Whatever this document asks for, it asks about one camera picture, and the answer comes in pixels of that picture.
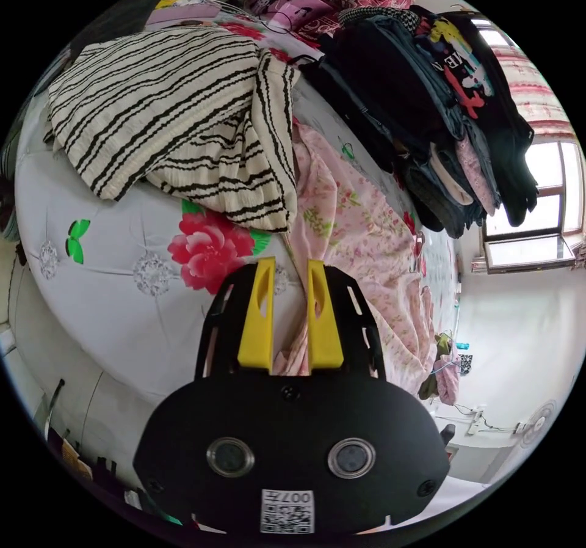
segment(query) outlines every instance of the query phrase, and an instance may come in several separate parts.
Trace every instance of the pink floral cloth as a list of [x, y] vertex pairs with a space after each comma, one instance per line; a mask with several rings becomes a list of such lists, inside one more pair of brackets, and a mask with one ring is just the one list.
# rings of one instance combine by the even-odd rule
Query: pink floral cloth
[[[323, 260], [358, 282], [383, 345], [386, 378], [417, 393], [437, 354], [429, 288], [410, 272], [415, 238], [385, 196], [311, 127], [294, 127], [298, 215], [287, 236], [306, 288], [307, 261]], [[274, 372], [307, 375], [307, 326]]]
[[438, 395], [442, 403], [453, 406], [458, 400], [460, 389], [460, 355], [452, 358], [449, 354], [443, 354], [433, 365], [435, 381], [438, 384]]
[[456, 155], [462, 167], [462, 171], [468, 180], [468, 183], [474, 190], [482, 207], [487, 211], [489, 216], [494, 216], [496, 211], [494, 207], [493, 193], [488, 187], [487, 179], [482, 173], [478, 155], [472, 146], [470, 138], [466, 135], [461, 141], [456, 141]]

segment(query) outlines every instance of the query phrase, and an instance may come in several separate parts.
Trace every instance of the wall fan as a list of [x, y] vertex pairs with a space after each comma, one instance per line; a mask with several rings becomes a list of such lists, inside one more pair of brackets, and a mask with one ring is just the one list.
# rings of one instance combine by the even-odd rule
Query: wall fan
[[548, 401], [537, 410], [521, 430], [521, 448], [529, 448], [545, 436], [557, 415], [557, 403]]

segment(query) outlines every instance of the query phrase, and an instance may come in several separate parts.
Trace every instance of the qr code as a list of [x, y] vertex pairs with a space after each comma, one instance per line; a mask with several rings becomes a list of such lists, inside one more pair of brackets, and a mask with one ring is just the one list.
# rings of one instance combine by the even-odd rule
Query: qr code
[[313, 491], [262, 490], [261, 532], [312, 534], [313, 531]]

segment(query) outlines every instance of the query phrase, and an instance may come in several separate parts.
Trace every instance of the screw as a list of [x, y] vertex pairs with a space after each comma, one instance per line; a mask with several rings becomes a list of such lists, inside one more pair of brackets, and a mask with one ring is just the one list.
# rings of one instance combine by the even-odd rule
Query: screw
[[293, 385], [285, 385], [281, 389], [281, 394], [285, 401], [297, 401], [301, 395], [299, 389]]
[[151, 479], [148, 482], [148, 488], [153, 493], [162, 493], [165, 490], [165, 488], [163, 487], [163, 485], [161, 485], [160, 482], [156, 481], [155, 479]]
[[428, 495], [431, 495], [434, 491], [435, 488], [437, 487], [435, 481], [432, 481], [431, 479], [425, 481], [425, 483], [421, 483], [421, 485], [419, 485], [419, 489], [417, 490], [417, 495], [420, 497], [427, 497]]

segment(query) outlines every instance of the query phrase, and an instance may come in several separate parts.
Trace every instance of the floral bedsheet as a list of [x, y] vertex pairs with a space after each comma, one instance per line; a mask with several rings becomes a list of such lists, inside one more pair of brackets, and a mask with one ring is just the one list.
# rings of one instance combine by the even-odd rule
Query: floral bedsheet
[[[283, 60], [318, 49], [246, 17], [214, 22], [252, 37]], [[321, 132], [385, 194], [415, 234], [420, 224], [392, 176], [301, 78], [294, 114]], [[244, 230], [210, 211], [137, 183], [124, 200], [95, 197], [62, 151], [43, 143], [46, 93], [27, 110], [18, 146], [16, 210], [31, 271], [63, 328], [115, 379], [155, 403], [194, 374], [205, 314], [219, 280], [258, 257], [277, 260], [275, 353], [305, 314], [305, 293], [284, 241]], [[433, 294], [436, 331], [454, 324], [454, 245], [425, 233], [421, 271]]]

